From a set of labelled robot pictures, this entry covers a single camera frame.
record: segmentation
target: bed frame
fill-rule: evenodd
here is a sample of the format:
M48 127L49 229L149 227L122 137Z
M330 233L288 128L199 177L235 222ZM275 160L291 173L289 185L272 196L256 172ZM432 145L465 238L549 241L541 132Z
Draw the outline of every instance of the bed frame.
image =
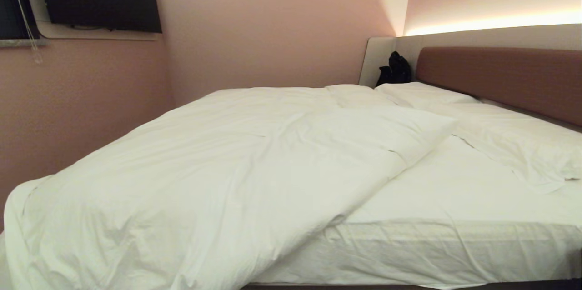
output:
M416 80L582 126L582 51L426 47ZM413 285L248 285L244 290L426 290ZM495 283L474 290L580 290L565 281Z

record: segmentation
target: window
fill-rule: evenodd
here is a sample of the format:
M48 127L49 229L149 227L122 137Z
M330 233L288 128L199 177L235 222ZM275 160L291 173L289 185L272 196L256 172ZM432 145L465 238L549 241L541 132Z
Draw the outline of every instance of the window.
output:
M0 40L39 39L29 0L0 0Z

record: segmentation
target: mattress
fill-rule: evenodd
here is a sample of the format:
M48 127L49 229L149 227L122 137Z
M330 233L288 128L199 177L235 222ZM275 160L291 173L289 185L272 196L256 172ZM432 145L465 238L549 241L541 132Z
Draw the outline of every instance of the mattress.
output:
M546 195L451 136L255 282L457 289L581 277L582 182Z

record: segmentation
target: blind cord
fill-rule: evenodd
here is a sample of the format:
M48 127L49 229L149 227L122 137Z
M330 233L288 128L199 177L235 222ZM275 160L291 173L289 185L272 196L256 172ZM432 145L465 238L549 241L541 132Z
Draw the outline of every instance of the blind cord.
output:
M30 30L29 21L26 18L25 9L22 7L22 3L20 2L20 0L18 0L18 6L20 7L20 13L22 14L22 19L25 21L26 33L29 36L31 47L33 50L33 60L35 60L36 64L42 64L42 55L40 54L40 51L38 50L36 39L35 39L35 37L33 37L33 33Z

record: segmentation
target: window sill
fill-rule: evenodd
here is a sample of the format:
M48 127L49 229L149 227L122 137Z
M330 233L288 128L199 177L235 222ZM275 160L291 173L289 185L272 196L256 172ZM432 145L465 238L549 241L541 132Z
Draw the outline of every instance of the window sill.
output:
M37 46L48 45L47 39L37 39ZM13 48L18 46L32 46L31 40L15 39L15 40L0 40L0 48Z

